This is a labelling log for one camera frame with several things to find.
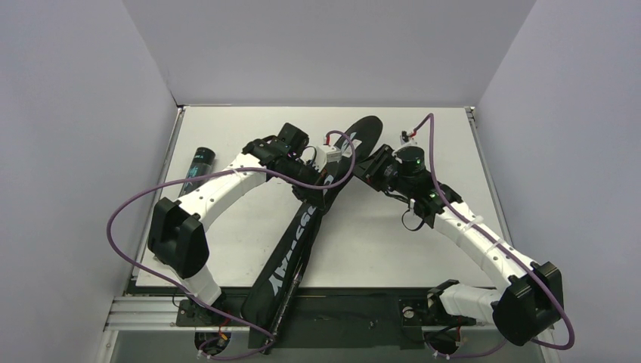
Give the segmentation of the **black shuttlecock tube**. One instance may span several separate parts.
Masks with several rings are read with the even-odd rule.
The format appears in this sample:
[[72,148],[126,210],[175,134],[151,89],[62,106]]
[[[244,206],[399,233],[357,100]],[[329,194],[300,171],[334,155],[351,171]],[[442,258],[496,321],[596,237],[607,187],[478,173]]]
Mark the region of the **black shuttlecock tube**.
[[[212,171],[214,160],[215,152],[213,150],[207,147],[198,147],[194,153],[190,167],[188,168],[186,178],[196,178],[208,175]],[[192,191],[195,191],[202,183],[203,180],[185,182],[181,186],[178,196],[182,197]]]

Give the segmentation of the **black badminton racket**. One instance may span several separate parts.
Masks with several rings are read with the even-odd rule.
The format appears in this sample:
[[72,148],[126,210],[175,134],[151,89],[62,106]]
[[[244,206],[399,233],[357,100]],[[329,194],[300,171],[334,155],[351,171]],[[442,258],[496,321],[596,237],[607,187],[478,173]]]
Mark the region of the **black badminton racket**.
[[270,354],[271,346],[273,346],[276,343],[276,339],[280,335],[286,316],[293,304],[294,296],[297,290],[299,289],[299,285],[302,282],[303,275],[306,269],[305,265],[306,265],[306,262],[301,260],[296,266],[295,274],[293,275],[293,282],[291,283],[289,289],[286,291],[286,294],[283,300],[281,301],[281,304],[279,305],[277,313],[270,326],[270,333],[272,335],[272,338],[266,337],[265,340],[263,341],[263,345],[265,346],[265,349],[262,351],[263,355]]

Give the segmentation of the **black Crossway racket bag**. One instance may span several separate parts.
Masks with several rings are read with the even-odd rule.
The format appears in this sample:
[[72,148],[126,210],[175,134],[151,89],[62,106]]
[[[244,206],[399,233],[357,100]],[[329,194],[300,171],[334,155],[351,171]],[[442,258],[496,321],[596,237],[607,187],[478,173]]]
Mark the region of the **black Crossway racket bag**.
[[[342,159],[325,167],[330,176],[327,177],[324,185],[332,184],[342,178],[349,181],[351,161],[355,160],[359,163],[371,154],[379,141],[382,129],[382,121],[377,116],[365,116],[353,123],[345,135],[339,137],[333,144],[341,150]],[[301,204],[250,287],[249,294],[240,309],[243,319],[270,333],[270,326],[278,307],[293,282],[296,266],[302,260],[306,262],[305,267],[307,267],[323,217],[329,212],[334,200],[344,187],[345,184],[341,184],[324,190],[326,201],[329,202],[326,212]]]

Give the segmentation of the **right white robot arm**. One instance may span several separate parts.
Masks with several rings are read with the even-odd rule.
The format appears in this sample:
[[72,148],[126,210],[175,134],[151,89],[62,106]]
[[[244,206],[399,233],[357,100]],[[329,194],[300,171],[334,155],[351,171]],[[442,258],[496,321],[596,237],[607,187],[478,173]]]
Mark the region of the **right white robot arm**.
[[424,150],[384,144],[359,162],[355,177],[373,190],[397,197],[423,225],[447,237],[480,269],[494,289],[449,280],[428,293],[427,312],[436,324],[454,317],[494,325],[510,343],[522,346],[562,320],[562,275],[540,264],[494,233],[452,188],[426,166]]

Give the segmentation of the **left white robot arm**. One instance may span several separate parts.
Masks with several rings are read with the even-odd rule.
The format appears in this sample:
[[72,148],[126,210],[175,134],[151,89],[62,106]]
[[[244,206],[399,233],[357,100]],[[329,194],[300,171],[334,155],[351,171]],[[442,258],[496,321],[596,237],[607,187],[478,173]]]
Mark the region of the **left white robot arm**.
[[196,315],[207,325],[225,317],[222,291],[207,266],[209,245],[206,232],[237,200],[272,175],[286,176],[313,188],[303,188],[301,200],[322,204],[319,189],[327,167],[341,160],[342,152],[328,144],[316,147],[310,162],[301,159],[309,137],[294,125],[285,124],[277,135],[250,141],[235,159],[201,186],[153,208],[147,248],[178,277],[187,292],[199,300]]

